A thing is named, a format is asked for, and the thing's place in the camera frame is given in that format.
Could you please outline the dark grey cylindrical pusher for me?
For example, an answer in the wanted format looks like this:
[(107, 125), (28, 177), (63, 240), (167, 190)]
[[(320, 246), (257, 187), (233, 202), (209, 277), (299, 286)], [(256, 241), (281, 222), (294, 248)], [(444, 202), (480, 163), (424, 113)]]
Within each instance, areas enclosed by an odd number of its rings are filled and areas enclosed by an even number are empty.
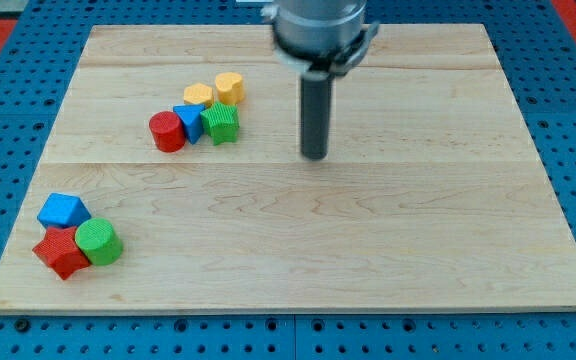
[(300, 152), (313, 161), (328, 153), (333, 77), (300, 78)]

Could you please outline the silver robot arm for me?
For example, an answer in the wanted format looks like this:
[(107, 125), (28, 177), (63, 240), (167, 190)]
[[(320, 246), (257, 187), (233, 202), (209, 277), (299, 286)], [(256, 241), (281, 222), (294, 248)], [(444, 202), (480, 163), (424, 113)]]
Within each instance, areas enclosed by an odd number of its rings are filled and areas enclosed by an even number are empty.
[(364, 24), (366, 0), (275, 0), (261, 9), (275, 54), (299, 75), (300, 153), (328, 154), (333, 85), (368, 53), (379, 24)]

